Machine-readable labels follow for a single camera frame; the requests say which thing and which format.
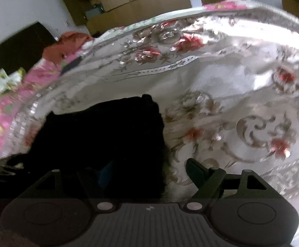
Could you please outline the dark wooden headboard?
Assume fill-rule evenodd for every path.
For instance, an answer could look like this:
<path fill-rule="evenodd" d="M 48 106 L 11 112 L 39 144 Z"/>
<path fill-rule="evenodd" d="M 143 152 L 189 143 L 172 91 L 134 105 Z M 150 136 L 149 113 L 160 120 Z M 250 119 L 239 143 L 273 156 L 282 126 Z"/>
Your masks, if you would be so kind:
<path fill-rule="evenodd" d="M 45 47 L 56 40 L 41 23 L 35 22 L 0 43 L 0 70 L 9 75 L 19 68 L 29 71 L 40 58 Z"/>

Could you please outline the grey box in wardrobe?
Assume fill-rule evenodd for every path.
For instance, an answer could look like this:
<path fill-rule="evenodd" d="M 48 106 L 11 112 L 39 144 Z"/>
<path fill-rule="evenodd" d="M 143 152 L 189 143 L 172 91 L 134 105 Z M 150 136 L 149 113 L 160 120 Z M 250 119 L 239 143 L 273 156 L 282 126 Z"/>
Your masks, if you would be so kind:
<path fill-rule="evenodd" d="M 85 12 L 85 17 L 87 20 L 90 20 L 98 15 L 103 14 L 105 11 L 101 4 L 95 5 L 92 9 Z"/>

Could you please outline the orange red cloth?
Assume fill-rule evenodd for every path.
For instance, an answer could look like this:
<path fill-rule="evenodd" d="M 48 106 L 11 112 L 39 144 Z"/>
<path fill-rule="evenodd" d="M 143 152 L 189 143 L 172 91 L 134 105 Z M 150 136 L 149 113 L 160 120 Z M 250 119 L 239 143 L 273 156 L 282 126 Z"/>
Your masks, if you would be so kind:
<path fill-rule="evenodd" d="M 89 34 L 66 32 L 54 44 L 44 48 L 42 57 L 58 65 L 65 57 L 74 54 L 83 44 L 92 40 L 93 38 Z"/>

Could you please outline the green patterned pillow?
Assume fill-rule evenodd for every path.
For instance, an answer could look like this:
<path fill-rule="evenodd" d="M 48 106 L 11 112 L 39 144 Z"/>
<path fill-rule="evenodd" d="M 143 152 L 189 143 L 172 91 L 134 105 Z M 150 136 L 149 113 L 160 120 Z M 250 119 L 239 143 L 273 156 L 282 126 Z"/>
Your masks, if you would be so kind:
<path fill-rule="evenodd" d="M 0 70 L 0 96 L 7 91 L 16 89 L 26 75 L 24 68 L 20 67 L 17 71 L 8 75 L 4 69 Z"/>

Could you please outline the floral satin bedspread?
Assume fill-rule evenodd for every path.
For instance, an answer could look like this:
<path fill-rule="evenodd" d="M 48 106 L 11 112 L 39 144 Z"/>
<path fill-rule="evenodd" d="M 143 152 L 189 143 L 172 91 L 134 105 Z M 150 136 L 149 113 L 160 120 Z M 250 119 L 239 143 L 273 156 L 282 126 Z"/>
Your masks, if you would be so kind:
<path fill-rule="evenodd" d="M 86 43 L 81 58 L 21 105 L 12 153 L 29 149 L 26 138 L 50 112 L 149 94 L 166 126 L 168 200 L 194 192 L 184 163 L 195 158 L 229 173 L 255 171 L 299 213 L 298 18 L 227 0 L 112 28 Z"/>

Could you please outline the black pants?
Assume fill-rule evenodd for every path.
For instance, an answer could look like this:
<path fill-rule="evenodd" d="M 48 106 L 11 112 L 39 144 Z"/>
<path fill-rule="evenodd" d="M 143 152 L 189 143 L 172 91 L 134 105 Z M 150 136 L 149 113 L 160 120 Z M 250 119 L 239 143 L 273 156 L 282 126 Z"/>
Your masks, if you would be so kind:
<path fill-rule="evenodd" d="M 158 203 L 167 147 L 159 106 L 148 94 L 47 115 L 30 150 L 8 159 L 32 173 L 59 170 L 69 191 L 128 203 Z"/>

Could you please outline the black phone on bed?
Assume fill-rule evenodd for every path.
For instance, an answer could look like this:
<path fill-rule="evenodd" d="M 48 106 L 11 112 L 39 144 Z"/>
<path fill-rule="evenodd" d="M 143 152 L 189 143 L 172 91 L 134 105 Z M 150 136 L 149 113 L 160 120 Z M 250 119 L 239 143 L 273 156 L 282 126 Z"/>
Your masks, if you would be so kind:
<path fill-rule="evenodd" d="M 66 66 L 63 67 L 60 75 L 63 75 L 65 73 L 67 73 L 68 71 L 72 70 L 73 68 L 77 67 L 79 65 L 79 63 L 82 62 L 82 60 L 83 60 L 83 57 L 79 56 L 78 58 L 73 60 L 71 63 L 68 63 Z"/>

